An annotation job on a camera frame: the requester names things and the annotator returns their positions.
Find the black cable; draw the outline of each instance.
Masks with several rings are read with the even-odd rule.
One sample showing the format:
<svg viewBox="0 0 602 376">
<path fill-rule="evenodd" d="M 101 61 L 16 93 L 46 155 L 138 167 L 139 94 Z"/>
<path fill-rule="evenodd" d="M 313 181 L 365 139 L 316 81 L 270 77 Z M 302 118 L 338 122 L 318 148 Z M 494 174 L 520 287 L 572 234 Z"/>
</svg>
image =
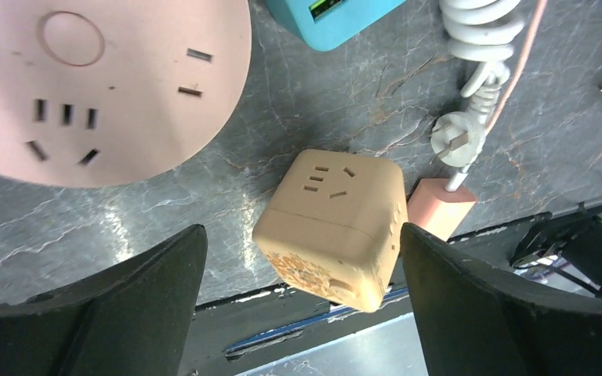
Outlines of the black cable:
<svg viewBox="0 0 602 376">
<path fill-rule="evenodd" d="M 546 265 L 546 264 L 537 264 L 537 265 L 533 265 L 533 266 L 522 266 L 522 267 L 516 267 L 514 269 L 518 269 L 518 270 L 524 270 L 524 269 L 530 269 L 534 266 L 538 266 L 540 268 L 549 270 L 551 272 L 557 273 L 560 276 L 570 280 L 571 282 L 573 282 L 574 284 L 577 284 L 578 286 L 586 289 L 587 291 L 591 292 L 592 294 L 599 294 L 599 290 L 597 290 L 594 286 L 592 286 L 591 284 L 588 284 L 587 282 L 585 282 L 584 280 L 581 280 L 580 278 L 574 276 L 573 274 L 569 273 L 569 272 L 565 272 L 564 270 L 560 269 L 560 268 L 556 268 L 555 266 L 551 266 L 551 265 Z"/>
</svg>

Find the pink round power strip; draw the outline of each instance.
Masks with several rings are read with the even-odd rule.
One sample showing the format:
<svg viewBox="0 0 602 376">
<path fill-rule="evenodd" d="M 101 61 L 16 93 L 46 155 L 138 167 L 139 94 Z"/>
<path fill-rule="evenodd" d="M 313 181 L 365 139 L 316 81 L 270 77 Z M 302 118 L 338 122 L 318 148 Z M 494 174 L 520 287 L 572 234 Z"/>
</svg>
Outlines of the pink round power strip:
<svg viewBox="0 0 602 376">
<path fill-rule="evenodd" d="M 112 186 L 174 168 L 237 104 L 246 0 L 0 2 L 0 175 Z"/>
</svg>

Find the marble tabletop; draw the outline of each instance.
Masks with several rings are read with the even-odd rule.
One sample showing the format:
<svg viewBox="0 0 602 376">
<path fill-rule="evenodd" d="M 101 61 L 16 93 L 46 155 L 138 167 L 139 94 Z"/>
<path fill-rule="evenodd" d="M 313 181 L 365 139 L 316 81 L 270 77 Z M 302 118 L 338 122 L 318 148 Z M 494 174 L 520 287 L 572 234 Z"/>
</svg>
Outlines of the marble tabletop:
<svg viewBox="0 0 602 376">
<path fill-rule="evenodd" d="M 250 10 L 241 101 L 189 161 L 93 190 L 0 178 L 0 302 L 86 277 L 193 223 L 206 226 L 210 244 L 199 303 L 276 283 L 251 231 L 306 148 L 390 158 L 408 190 L 448 174 L 433 162 L 429 130 L 459 109 L 473 64 L 446 53 L 437 2 L 407 0 L 323 53 L 277 25 L 263 0 Z M 602 1 L 549 2 L 528 68 L 466 181 L 480 203 L 458 233 L 602 196 L 601 84 Z"/>
</svg>

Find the blue device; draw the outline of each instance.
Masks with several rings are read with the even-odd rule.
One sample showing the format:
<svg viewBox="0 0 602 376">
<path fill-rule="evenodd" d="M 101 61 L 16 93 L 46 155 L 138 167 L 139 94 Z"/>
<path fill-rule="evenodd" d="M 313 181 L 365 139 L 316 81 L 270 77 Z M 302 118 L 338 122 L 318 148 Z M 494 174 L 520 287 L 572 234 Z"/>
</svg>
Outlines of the blue device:
<svg viewBox="0 0 602 376">
<path fill-rule="evenodd" d="M 405 0 L 267 0 L 274 19 L 317 51 L 343 44 Z"/>
</svg>

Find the beige power adapter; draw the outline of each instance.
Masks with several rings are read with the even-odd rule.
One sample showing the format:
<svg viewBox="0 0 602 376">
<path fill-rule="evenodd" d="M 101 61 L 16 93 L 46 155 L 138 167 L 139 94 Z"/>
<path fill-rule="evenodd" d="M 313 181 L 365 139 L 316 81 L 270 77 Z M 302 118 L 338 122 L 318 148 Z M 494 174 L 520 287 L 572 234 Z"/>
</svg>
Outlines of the beige power adapter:
<svg viewBox="0 0 602 376">
<path fill-rule="evenodd" d="M 374 312 L 391 278 L 404 222 L 404 180 L 397 164 L 305 150 L 252 237 L 289 285 Z"/>
</svg>

